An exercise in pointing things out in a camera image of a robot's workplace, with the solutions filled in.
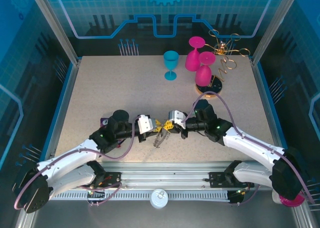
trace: magenta disc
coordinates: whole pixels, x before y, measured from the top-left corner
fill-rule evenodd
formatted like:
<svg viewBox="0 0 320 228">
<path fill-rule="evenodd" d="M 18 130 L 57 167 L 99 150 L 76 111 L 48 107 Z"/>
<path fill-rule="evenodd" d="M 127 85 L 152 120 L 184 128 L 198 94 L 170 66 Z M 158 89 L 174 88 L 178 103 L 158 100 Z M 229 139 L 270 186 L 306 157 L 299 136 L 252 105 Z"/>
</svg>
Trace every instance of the magenta disc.
<svg viewBox="0 0 320 228">
<path fill-rule="evenodd" d="M 216 56 L 210 51 L 204 51 L 199 55 L 199 61 L 207 66 L 212 65 L 216 61 Z"/>
<path fill-rule="evenodd" d="M 205 40 L 200 36 L 194 36 L 189 39 L 189 44 L 193 48 L 201 48 L 205 46 Z"/>
<path fill-rule="evenodd" d="M 294 200 L 283 198 L 281 195 L 279 195 L 279 198 L 281 203 L 284 204 L 286 207 L 298 207 L 305 201 L 305 198 L 299 194 L 296 196 Z"/>
</svg>

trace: small white container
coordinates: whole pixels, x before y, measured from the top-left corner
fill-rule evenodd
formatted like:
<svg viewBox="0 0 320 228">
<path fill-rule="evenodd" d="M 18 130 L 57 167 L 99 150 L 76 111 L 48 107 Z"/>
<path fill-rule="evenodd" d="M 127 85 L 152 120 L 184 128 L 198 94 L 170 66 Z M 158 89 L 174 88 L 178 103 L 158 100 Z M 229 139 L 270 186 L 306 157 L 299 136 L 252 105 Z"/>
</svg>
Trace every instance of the small white container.
<svg viewBox="0 0 320 228">
<path fill-rule="evenodd" d="M 156 209 L 165 207 L 168 203 L 168 194 L 163 189 L 155 189 L 150 198 L 151 205 Z"/>
</svg>

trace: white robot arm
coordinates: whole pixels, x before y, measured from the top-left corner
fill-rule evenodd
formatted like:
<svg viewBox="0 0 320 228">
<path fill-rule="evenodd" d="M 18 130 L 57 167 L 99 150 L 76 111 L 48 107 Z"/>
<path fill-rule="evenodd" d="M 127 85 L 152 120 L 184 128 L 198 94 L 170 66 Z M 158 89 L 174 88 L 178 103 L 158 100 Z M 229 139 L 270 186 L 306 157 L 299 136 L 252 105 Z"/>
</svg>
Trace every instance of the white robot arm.
<svg viewBox="0 0 320 228">
<path fill-rule="evenodd" d="M 236 149 L 263 165 L 232 162 L 224 172 L 230 184 L 237 181 L 265 185 L 272 187 L 286 199 L 296 198 L 302 185 L 282 158 L 290 159 L 303 180 L 307 181 L 309 176 L 306 164 L 296 150 L 284 150 L 267 144 L 233 127 L 232 123 L 217 118 L 213 107 L 206 100 L 200 100 L 194 111 L 195 117 L 187 120 L 185 113 L 171 111 L 169 121 L 172 126 L 168 131 L 181 133 L 183 139 L 188 137 L 188 132 L 204 131 L 211 141 Z M 136 136 L 139 142 L 143 142 L 159 132 L 156 120 L 148 115 L 139 115 L 133 123 L 128 120 L 126 111 L 117 110 L 109 118 L 107 125 L 67 153 L 37 164 L 26 163 L 22 166 L 12 189 L 17 196 L 18 206 L 23 207 L 27 213 L 32 213 L 55 195 L 69 189 L 85 185 L 96 189 L 119 182 L 120 175 L 110 177 L 96 160 L 117 147 L 119 140 Z M 104 182 L 106 177 L 113 182 Z"/>
</svg>

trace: cable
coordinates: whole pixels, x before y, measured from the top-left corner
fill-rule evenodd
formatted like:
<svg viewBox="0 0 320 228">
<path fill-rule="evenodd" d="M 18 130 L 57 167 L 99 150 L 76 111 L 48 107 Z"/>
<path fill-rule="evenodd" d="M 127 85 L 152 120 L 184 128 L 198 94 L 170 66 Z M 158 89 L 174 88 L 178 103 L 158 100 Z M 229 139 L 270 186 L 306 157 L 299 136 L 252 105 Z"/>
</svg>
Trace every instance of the cable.
<svg viewBox="0 0 320 228">
<path fill-rule="evenodd" d="M 203 137 L 207 137 L 205 134 L 202 134 L 200 131 L 196 131 L 196 132 Z"/>
<path fill-rule="evenodd" d="M 251 201 L 253 199 L 253 197 L 255 197 L 255 195 L 257 194 L 258 190 L 260 188 L 260 185 L 257 184 L 257 187 L 255 189 L 255 191 L 253 192 L 252 196 L 249 197 L 249 199 L 245 200 L 244 202 L 238 203 L 238 207 L 241 205 L 243 206 L 244 204 L 248 203 L 249 201 Z"/>
<path fill-rule="evenodd" d="M 85 190 L 87 190 L 87 191 L 93 191 L 93 192 L 97 192 L 97 191 L 104 191 L 105 189 L 108 189 L 108 188 L 112 188 L 112 187 L 115 187 L 115 186 L 117 186 L 117 185 L 119 185 L 119 187 L 111 194 L 111 195 L 109 195 L 106 199 L 104 199 L 103 201 L 101 201 L 101 202 L 96 202 L 96 203 L 93 203 L 93 202 L 89 202 L 88 201 L 88 203 L 90 203 L 90 205 L 91 206 L 99 206 L 99 205 L 101 205 L 101 204 L 103 204 L 103 203 L 106 203 L 107 201 L 109 201 L 112 197 L 114 197 L 114 195 L 120 190 L 120 188 L 122 187 L 122 183 L 121 182 L 117 182 L 117 183 L 114 183 L 114 184 L 112 184 L 112 185 L 109 185 L 109 186 L 107 186 L 107 187 L 104 187 L 104 188 L 97 188 L 97 189 L 91 189 L 91 188 L 88 188 L 88 187 L 84 187 L 84 186 L 80 186 L 80 188 L 83 188 L 83 189 L 85 189 Z"/>
<path fill-rule="evenodd" d="M 46 170 L 48 170 L 51 166 L 53 166 L 55 163 L 57 163 L 58 161 L 62 160 L 63 158 L 65 157 L 68 157 L 74 153 L 78 153 L 78 152 L 92 152 L 92 153 L 95 153 L 99 156 L 102 156 L 102 157 L 105 157 L 105 158 L 108 158 L 108 159 L 111 159 L 111 160 L 120 160 L 122 159 L 123 157 L 125 157 L 131 150 L 132 148 L 132 145 L 134 143 L 134 139 L 135 139 L 135 122 L 136 122 L 136 119 L 138 119 L 140 116 L 138 115 L 132 122 L 132 134 L 131 134 L 131 140 L 130 140 L 130 144 L 129 144 L 129 147 L 128 149 L 122 154 L 120 155 L 119 157 L 111 157 L 111 156 L 108 156 L 106 154 L 103 154 L 97 150 L 92 150 L 92 149 L 87 149 L 87 148 L 80 148 L 80 149 L 75 149 L 75 150 L 72 150 L 68 153 L 65 153 L 65 154 L 62 154 L 61 156 L 57 157 L 57 159 L 55 159 L 54 161 L 52 161 L 51 163 L 49 163 L 48 165 L 46 165 L 43 169 L 41 169 L 37 174 L 35 174 L 25 185 L 24 187 L 21 189 L 21 191 L 19 192 L 19 194 L 17 195 L 16 199 L 15 199 L 15 202 L 14 202 L 14 205 L 13 207 L 16 209 L 16 210 L 21 210 L 23 209 L 23 207 L 18 207 L 18 203 L 22 197 L 22 195 L 25 193 L 25 191 L 27 190 L 27 188 L 31 185 L 31 183 L 33 181 L 35 181 L 35 179 L 40 176 L 43 172 L 45 172 Z"/>
<path fill-rule="evenodd" d="M 219 94 L 217 94 L 217 93 L 215 93 L 215 92 L 213 92 L 213 91 L 206 91 L 206 92 L 202 93 L 201 95 L 199 95 L 199 97 L 198 97 L 198 98 L 195 100 L 195 102 L 193 103 L 193 106 L 192 106 L 192 109 L 191 109 L 190 113 L 186 116 L 186 118 L 185 118 L 184 120 L 182 120 L 182 123 L 186 122 L 186 120 L 189 119 L 189 117 L 192 115 L 192 112 L 194 111 L 194 109 L 195 109 L 198 101 L 199 101 L 204 95 L 206 95 L 206 94 L 216 95 L 216 96 L 222 101 L 223 105 L 225 106 L 225 108 L 226 108 L 226 110 L 227 110 L 227 112 L 228 112 L 228 114 L 229 114 L 229 117 L 230 117 L 230 119 L 231 119 L 231 123 L 232 123 L 232 125 L 233 125 L 234 130 L 238 133 L 239 136 L 242 137 L 242 133 L 238 130 L 238 128 L 237 128 L 237 126 L 236 126 L 236 123 L 235 123 L 235 121 L 234 121 L 234 118 L 233 118 L 233 116 L 232 116 L 232 114 L 231 114 L 231 111 L 230 111 L 227 103 L 224 101 L 224 99 L 222 99 L 222 97 L 221 97 Z M 282 155 L 282 154 L 279 153 L 278 151 L 273 150 L 272 148 L 268 147 L 268 146 L 265 145 L 265 144 L 260 143 L 259 141 L 256 141 L 256 140 L 254 140 L 254 139 L 251 139 L 251 138 L 249 138 L 249 137 L 247 137 L 247 136 L 244 136 L 243 138 L 246 139 L 246 140 L 248 140 L 248 141 L 250 141 L 250 142 L 252 142 L 252 143 L 254 143 L 254 144 L 256 144 L 256 145 L 258 145 L 258 146 L 261 146 L 261 147 L 267 149 L 268 151 L 273 152 L 273 153 L 276 154 L 277 156 L 281 157 L 281 158 L 290 166 L 290 168 L 293 170 L 294 174 L 296 175 L 296 177 L 297 177 L 298 180 L 300 181 L 300 183 L 301 183 L 301 185 L 302 185 L 305 193 L 307 194 L 307 197 L 308 197 L 309 202 L 311 202 L 312 204 L 315 204 L 315 201 L 314 201 L 314 199 L 312 198 L 312 196 L 311 196 L 311 194 L 310 194 L 310 192 L 309 192 L 309 190 L 308 190 L 308 188 L 307 188 L 304 180 L 302 179 L 301 175 L 299 174 L 299 172 L 297 171 L 297 169 L 295 168 L 295 166 L 290 162 L 290 160 L 288 160 L 284 155 Z"/>
</svg>

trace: beige tabletop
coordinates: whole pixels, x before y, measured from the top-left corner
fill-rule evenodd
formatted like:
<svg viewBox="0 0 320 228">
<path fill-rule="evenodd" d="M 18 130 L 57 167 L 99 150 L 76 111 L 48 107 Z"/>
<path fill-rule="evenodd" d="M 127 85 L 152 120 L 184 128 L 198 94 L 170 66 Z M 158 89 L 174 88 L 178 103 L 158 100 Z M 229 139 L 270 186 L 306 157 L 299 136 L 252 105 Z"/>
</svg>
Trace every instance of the beige tabletop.
<svg viewBox="0 0 320 228">
<path fill-rule="evenodd" d="M 249 59 L 231 55 L 237 68 L 224 75 L 220 93 L 228 104 L 236 125 L 248 134 L 273 144 L 266 114 L 259 96 Z M 100 118 L 109 117 L 116 110 L 125 110 L 130 119 L 138 114 L 150 115 L 160 122 L 168 112 L 189 112 L 199 96 L 195 88 L 195 73 L 185 69 L 186 56 L 180 56 L 174 70 L 177 78 L 168 81 L 163 56 L 84 56 L 73 88 L 64 120 L 56 156 L 64 153 L 89 137 L 100 127 Z M 218 75 L 219 58 L 211 66 Z M 209 99 L 218 117 L 230 120 L 218 98 Z M 155 148 L 155 136 L 139 143 L 136 138 L 129 154 L 122 159 L 128 162 L 217 162 L 251 160 L 245 154 L 213 143 L 207 137 L 189 133 L 185 140 L 180 134 L 171 134 L 160 148 Z M 129 145 L 109 152 L 120 156 Z"/>
</svg>

